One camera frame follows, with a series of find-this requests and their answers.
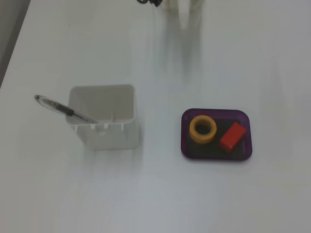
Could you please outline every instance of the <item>red eraser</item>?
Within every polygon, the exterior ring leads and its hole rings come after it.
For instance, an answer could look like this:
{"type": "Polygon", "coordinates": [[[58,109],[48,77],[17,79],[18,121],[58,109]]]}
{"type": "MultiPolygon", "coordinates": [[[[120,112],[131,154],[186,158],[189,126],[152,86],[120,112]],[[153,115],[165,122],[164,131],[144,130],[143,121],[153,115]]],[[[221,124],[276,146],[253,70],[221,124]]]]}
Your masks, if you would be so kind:
{"type": "Polygon", "coordinates": [[[241,141],[244,134],[246,132],[246,128],[244,128],[239,123],[235,122],[230,129],[224,134],[224,136],[220,139],[220,147],[231,153],[233,149],[236,147],[238,142],[241,141]]]}

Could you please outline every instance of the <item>white object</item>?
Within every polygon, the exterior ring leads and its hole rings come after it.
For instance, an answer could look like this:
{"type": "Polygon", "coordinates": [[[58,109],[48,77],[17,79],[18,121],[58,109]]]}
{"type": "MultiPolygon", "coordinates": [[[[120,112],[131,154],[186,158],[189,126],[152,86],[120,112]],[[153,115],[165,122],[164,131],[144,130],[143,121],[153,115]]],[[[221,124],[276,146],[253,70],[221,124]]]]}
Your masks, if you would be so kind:
{"type": "Polygon", "coordinates": [[[163,0],[160,8],[168,12],[178,12],[180,27],[188,29],[190,19],[194,19],[195,26],[201,22],[202,8],[205,0],[163,0]]]}
{"type": "Polygon", "coordinates": [[[0,233],[311,232],[310,1],[207,3],[189,61],[151,5],[31,1],[0,88],[0,233]],[[135,150],[86,150],[33,100],[121,83],[135,87],[135,150]],[[252,157],[184,158],[189,108],[246,112],[252,157]]]}
{"type": "Polygon", "coordinates": [[[135,90],[132,85],[76,86],[69,108],[99,123],[85,124],[66,116],[81,141],[93,150],[132,149],[139,144],[135,90]]]}

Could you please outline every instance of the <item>white pen holder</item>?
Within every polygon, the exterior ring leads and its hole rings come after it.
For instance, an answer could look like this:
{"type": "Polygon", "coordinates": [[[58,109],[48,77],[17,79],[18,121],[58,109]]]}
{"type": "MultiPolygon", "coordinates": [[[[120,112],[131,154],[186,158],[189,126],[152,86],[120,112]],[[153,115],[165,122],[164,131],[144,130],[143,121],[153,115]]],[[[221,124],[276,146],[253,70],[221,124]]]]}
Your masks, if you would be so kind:
{"type": "Polygon", "coordinates": [[[132,85],[76,86],[69,108],[99,123],[85,124],[66,116],[67,123],[93,150],[132,149],[139,145],[135,90],[132,85]]]}

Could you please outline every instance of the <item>masking tape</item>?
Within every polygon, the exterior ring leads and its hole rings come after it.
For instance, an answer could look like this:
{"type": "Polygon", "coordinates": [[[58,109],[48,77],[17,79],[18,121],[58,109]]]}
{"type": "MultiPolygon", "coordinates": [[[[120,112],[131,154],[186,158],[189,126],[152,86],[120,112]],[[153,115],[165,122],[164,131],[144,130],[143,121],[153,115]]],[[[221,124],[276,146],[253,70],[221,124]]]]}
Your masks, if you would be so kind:
{"type": "Polygon", "coordinates": [[[205,115],[196,116],[190,123],[189,134],[191,139],[196,143],[205,144],[211,142],[214,139],[216,132],[217,132],[216,123],[209,116],[205,115]],[[205,125],[209,127],[210,132],[208,134],[199,134],[195,129],[196,125],[205,125]]]}

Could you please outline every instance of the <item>black cable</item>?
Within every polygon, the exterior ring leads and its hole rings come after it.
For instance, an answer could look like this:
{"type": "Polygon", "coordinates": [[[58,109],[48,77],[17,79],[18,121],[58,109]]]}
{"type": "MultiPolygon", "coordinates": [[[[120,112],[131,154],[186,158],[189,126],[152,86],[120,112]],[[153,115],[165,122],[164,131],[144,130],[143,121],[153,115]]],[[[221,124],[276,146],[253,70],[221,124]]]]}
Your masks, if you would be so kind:
{"type": "Polygon", "coordinates": [[[137,0],[137,1],[141,4],[146,4],[148,2],[148,0],[137,0]]]}
{"type": "Polygon", "coordinates": [[[137,0],[137,1],[141,4],[146,4],[149,1],[150,3],[153,3],[156,7],[158,7],[162,3],[162,0],[137,0]]]}

